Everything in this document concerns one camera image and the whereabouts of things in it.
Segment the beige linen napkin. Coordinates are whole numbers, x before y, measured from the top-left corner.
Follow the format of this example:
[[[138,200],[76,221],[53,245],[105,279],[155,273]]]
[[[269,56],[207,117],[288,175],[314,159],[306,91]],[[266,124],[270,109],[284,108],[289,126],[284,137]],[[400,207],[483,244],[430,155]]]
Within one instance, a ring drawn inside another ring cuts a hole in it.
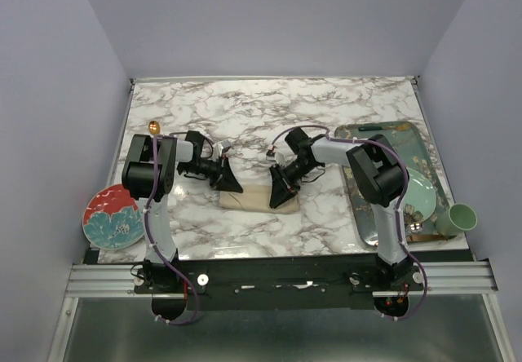
[[[300,203],[297,196],[274,209],[269,206],[270,198],[270,186],[246,185],[243,187],[243,193],[220,191],[219,206],[229,210],[269,214],[293,214],[299,211]]]

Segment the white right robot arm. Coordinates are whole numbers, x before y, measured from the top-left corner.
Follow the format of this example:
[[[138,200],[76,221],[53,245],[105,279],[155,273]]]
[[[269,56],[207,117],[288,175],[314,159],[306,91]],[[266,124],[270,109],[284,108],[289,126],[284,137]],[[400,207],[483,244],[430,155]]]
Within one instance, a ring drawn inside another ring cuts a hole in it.
[[[336,139],[328,133],[311,137],[306,125],[283,131],[295,155],[287,166],[279,161],[269,168],[272,178],[269,207],[276,209],[300,191],[299,181],[315,168],[336,164],[352,170],[356,186],[370,204],[378,234],[375,280],[386,290],[395,289],[412,267],[405,241],[403,199],[409,172],[383,135],[369,139]]]

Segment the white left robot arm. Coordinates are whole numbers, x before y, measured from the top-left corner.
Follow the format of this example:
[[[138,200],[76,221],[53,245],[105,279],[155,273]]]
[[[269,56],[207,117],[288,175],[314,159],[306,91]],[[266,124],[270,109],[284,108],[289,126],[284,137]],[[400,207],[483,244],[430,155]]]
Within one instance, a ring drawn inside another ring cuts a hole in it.
[[[178,249],[172,238],[168,197],[177,174],[208,181],[216,191],[242,193],[243,187],[232,172],[225,140],[210,145],[210,155],[202,155],[207,138],[189,130],[184,139],[174,136],[134,135],[122,171],[122,186],[130,193],[141,212],[148,243],[141,273],[149,288],[164,293],[175,291],[183,280],[173,267]]]

